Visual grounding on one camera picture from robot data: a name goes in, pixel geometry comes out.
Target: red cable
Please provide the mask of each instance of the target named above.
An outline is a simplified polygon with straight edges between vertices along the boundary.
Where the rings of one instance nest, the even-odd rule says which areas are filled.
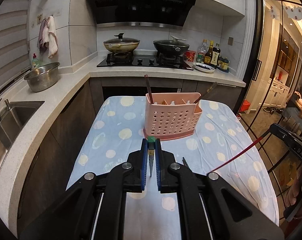
[[[220,165],[219,167],[215,168],[214,170],[210,171],[210,172],[214,172],[220,168],[222,168],[223,166],[227,165],[228,163],[230,163],[231,161],[235,160],[236,158],[240,157],[242,154],[244,154],[245,152],[247,152],[248,150],[250,150],[253,146],[255,146],[259,141],[261,141],[263,138],[265,137],[265,134],[263,134],[261,137],[259,137],[258,139],[256,139],[253,143],[251,143],[248,147],[246,147],[242,152],[240,152],[238,155],[234,156],[232,159],[228,160],[226,163],[223,163],[222,165]]]

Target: polka dot tablecloth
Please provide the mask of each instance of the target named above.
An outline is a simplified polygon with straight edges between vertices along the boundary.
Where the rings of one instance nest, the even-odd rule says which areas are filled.
[[[213,101],[200,101],[203,113],[189,137],[161,142],[177,162],[184,157],[191,170],[206,174],[252,143],[230,108]],[[145,97],[110,97],[102,105],[76,159],[69,188],[87,172],[103,174],[126,161],[141,148]],[[217,171],[230,185],[257,206],[270,220],[279,223],[276,195],[255,147]],[[142,193],[126,198],[124,239],[181,239],[176,194],[157,190],[147,171]]]

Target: metal colander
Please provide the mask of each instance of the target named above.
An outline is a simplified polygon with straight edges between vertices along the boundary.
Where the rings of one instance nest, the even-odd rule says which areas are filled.
[[[40,92],[52,87],[59,79],[59,62],[50,63],[31,70],[24,76],[33,92]]]

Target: wall tile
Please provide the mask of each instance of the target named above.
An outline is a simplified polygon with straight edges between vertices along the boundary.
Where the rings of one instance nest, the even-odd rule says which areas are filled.
[[[96,52],[96,26],[69,26],[72,65]]]
[[[96,26],[87,0],[70,0],[70,25]]]
[[[53,58],[48,58],[48,49],[43,54],[40,55],[40,51],[37,48],[38,38],[30,41],[30,53],[29,59],[33,60],[33,53],[35,53],[41,61],[48,64],[51,62],[60,62],[60,66],[70,66],[71,65],[71,55],[70,55],[70,43],[69,43],[69,27],[63,27],[56,30],[58,52]]]
[[[221,38],[232,37],[234,41],[243,43],[247,18],[242,16],[224,16]]]
[[[222,25],[223,16],[217,15],[203,8],[193,6],[189,11],[183,28],[198,32],[207,32],[220,37]]]
[[[37,15],[48,17],[53,14],[56,29],[69,25],[70,0],[32,0],[29,12],[29,39],[38,37],[41,24],[36,24]]]
[[[124,37],[135,38],[140,40],[138,49],[156,50],[153,41],[167,40],[169,38],[169,29],[155,28],[155,27],[136,27],[136,26],[123,26],[123,27],[104,27],[96,28],[96,41],[97,50],[106,50],[103,42],[115,38],[114,35],[124,33]]]
[[[229,66],[230,72],[235,75],[236,70],[238,69],[240,57],[242,53],[242,43],[233,42],[233,46],[228,45],[228,40],[221,38],[220,42],[220,49],[221,49],[221,56],[223,58],[227,57],[230,61]]]
[[[192,31],[188,29],[182,29],[182,30],[174,30],[170,29],[170,36],[174,35],[177,36],[178,38],[181,39],[187,39],[186,41],[183,41],[187,44],[190,45],[189,50],[194,50],[196,51],[197,48],[202,44],[203,39],[207,39],[208,42],[210,40],[214,41],[214,45],[216,43],[220,43],[220,37],[212,35],[212,33],[207,33],[207,32],[197,32],[197,31]]]

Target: plate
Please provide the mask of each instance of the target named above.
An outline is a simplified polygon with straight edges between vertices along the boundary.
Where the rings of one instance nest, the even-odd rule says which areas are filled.
[[[206,73],[212,73],[213,71],[215,71],[214,67],[211,67],[209,65],[203,64],[203,63],[197,63],[194,62],[193,66],[197,69],[200,70],[202,72],[206,72]]]

